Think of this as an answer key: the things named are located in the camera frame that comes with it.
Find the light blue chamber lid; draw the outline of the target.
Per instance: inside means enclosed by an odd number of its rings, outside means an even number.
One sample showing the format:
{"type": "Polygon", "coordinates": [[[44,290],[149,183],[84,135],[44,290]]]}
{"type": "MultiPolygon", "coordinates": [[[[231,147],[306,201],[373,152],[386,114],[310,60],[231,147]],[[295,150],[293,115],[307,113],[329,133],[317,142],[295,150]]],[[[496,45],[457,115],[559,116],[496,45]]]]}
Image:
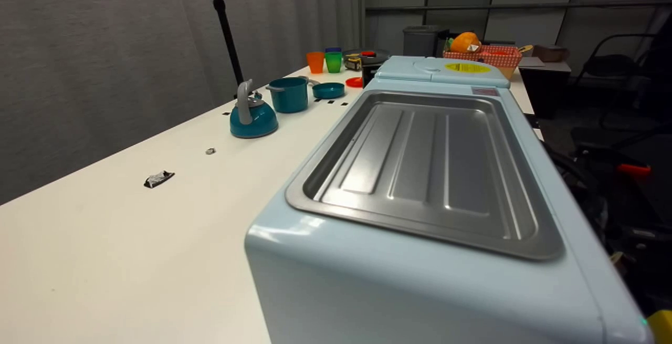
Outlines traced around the light blue chamber lid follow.
{"type": "Polygon", "coordinates": [[[393,55],[386,60],[377,69],[374,80],[510,87],[509,79],[497,67],[483,62],[405,55],[393,55]]]}

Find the light blue breakfast maker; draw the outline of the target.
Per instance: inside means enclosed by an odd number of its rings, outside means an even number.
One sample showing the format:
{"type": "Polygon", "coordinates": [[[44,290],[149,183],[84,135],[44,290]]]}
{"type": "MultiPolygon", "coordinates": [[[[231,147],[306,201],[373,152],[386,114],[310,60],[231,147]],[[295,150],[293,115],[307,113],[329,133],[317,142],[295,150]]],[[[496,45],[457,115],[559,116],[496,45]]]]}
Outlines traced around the light blue breakfast maker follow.
{"type": "Polygon", "coordinates": [[[373,78],[360,95],[372,90],[502,102],[564,252],[525,260],[296,210],[286,189],[341,117],[245,237],[272,344],[653,344],[509,88],[373,78]]]}

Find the teal toy pot lid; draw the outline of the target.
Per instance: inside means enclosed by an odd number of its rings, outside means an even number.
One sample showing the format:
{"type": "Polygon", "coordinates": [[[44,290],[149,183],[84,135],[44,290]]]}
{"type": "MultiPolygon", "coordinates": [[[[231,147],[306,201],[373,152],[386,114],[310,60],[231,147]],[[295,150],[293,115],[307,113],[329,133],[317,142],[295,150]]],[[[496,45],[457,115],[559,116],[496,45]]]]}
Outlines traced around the teal toy pot lid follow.
{"type": "Polygon", "coordinates": [[[312,93],[316,99],[333,100],[345,95],[345,85],[338,82],[324,82],[314,84],[312,93]]]}

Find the teal toy pot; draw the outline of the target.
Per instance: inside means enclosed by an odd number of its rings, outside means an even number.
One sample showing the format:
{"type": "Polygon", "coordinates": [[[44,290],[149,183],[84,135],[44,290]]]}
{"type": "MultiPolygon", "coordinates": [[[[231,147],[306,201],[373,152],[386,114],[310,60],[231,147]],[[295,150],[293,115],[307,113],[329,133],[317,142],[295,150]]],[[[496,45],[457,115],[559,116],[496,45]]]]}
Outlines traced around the teal toy pot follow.
{"type": "Polygon", "coordinates": [[[272,105],[279,113],[296,113],[309,107],[308,85],[319,84],[306,76],[273,80],[266,86],[271,93],[272,105]]]}

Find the teal toy kettle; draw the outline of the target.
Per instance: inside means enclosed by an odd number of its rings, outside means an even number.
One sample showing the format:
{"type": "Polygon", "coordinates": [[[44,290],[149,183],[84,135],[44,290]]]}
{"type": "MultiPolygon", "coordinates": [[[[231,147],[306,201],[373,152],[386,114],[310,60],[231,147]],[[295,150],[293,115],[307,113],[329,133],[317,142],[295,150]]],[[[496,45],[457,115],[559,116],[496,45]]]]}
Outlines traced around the teal toy kettle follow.
{"type": "Polygon", "coordinates": [[[276,112],[252,90],[252,83],[250,79],[238,85],[235,106],[229,115],[230,133],[236,138],[259,138],[279,128],[276,112]]]}

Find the grey metal griddle tray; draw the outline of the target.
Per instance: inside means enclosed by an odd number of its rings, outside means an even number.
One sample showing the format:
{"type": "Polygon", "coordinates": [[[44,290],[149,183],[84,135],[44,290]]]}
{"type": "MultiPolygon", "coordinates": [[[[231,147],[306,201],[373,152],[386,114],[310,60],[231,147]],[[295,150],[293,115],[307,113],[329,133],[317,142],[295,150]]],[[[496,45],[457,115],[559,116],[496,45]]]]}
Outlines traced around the grey metal griddle tray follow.
{"type": "Polygon", "coordinates": [[[296,210],[532,261],[564,244],[489,97],[365,92],[285,192],[296,210]]]}

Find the black round pan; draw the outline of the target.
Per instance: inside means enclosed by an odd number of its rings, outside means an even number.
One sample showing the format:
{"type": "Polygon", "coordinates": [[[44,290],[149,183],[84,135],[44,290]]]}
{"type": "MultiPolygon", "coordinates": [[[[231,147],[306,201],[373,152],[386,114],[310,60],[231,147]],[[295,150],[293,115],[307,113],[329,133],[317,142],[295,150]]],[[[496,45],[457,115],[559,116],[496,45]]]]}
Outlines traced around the black round pan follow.
{"type": "Polygon", "coordinates": [[[388,50],[382,49],[349,49],[342,52],[343,59],[360,58],[362,65],[382,64],[391,57],[388,50]]]}

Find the grey trash bin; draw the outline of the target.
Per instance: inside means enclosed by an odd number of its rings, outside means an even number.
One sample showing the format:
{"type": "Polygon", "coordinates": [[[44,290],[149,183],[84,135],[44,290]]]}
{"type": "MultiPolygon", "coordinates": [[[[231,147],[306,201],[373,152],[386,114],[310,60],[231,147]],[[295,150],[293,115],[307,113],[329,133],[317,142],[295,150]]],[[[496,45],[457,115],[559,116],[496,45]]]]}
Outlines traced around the grey trash bin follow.
{"type": "Polygon", "coordinates": [[[440,27],[408,26],[403,29],[403,55],[435,57],[440,27]]]}

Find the orange toy fruit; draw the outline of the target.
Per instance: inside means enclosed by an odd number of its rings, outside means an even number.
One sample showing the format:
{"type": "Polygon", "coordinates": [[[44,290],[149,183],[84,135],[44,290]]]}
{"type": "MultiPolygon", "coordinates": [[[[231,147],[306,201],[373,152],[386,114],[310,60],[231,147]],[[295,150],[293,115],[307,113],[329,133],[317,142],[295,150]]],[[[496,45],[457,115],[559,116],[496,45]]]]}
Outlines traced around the orange toy fruit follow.
{"type": "Polygon", "coordinates": [[[480,51],[481,42],[473,32],[463,32],[450,42],[450,52],[457,54],[474,54],[480,51]]]}

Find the red checkered basket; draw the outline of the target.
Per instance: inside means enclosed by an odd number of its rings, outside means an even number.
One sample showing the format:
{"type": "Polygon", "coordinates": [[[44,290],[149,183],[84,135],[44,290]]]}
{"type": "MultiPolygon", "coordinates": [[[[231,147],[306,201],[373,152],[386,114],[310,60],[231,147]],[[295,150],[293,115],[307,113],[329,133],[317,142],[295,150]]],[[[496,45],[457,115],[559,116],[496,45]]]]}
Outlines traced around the red checkered basket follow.
{"type": "Polygon", "coordinates": [[[499,68],[516,68],[522,59],[522,53],[518,47],[481,45],[475,53],[458,53],[446,50],[443,52],[443,58],[484,62],[499,68]]]}

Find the crumpled black wrapper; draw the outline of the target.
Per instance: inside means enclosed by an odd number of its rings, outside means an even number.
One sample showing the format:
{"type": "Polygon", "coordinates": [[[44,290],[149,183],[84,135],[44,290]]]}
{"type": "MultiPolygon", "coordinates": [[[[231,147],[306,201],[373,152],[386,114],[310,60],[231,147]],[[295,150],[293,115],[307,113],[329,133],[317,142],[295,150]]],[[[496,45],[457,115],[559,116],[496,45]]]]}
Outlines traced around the crumpled black wrapper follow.
{"type": "Polygon", "coordinates": [[[143,186],[148,188],[148,189],[153,189],[163,183],[166,183],[166,181],[170,180],[175,176],[175,172],[169,172],[166,170],[162,170],[161,172],[157,174],[153,174],[148,176],[144,183],[143,186]]]}

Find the grey curtain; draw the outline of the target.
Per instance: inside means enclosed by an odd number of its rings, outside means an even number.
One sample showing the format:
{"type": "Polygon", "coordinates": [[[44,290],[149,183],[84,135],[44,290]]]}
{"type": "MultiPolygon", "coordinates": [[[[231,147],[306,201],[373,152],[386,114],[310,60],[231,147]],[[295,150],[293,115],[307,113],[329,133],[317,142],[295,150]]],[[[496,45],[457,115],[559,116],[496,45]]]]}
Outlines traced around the grey curtain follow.
{"type": "MultiPolygon", "coordinates": [[[[225,0],[245,80],[357,47],[361,0],[225,0]]],[[[228,102],[212,0],[0,0],[0,205],[228,102]]]]}

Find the brown cardboard box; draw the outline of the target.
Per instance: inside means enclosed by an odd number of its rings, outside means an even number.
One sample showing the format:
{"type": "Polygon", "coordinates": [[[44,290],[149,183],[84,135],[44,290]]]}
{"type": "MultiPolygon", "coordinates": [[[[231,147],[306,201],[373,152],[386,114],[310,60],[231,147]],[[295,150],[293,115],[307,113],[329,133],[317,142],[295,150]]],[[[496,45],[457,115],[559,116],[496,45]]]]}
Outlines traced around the brown cardboard box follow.
{"type": "Polygon", "coordinates": [[[531,56],[541,62],[564,62],[569,57],[569,50],[557,45],[535,45],[531,56]]]}

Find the black office chair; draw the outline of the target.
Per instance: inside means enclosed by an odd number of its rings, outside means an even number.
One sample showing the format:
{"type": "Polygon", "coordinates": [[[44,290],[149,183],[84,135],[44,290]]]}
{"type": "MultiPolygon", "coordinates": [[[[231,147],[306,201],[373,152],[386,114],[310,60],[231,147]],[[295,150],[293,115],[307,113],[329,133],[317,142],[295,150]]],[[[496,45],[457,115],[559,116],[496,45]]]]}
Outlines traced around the black office chair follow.
{"type": "Polygon", "coordinates": [[[586,75],[598,78],[623,77],[624,81],[628,81],[641,68],[640,63],[643,61],[642,59],[635,60],[624,54],[599,55],[598,52],[607,41],[615,38],[655,38],[655,36],[655,34],[650,33],[629,33],[610,35],[603,38],[598,42],[586,62],[584,62],[579,75],[574,79],[573,87],[578,87],[586,75]]]}

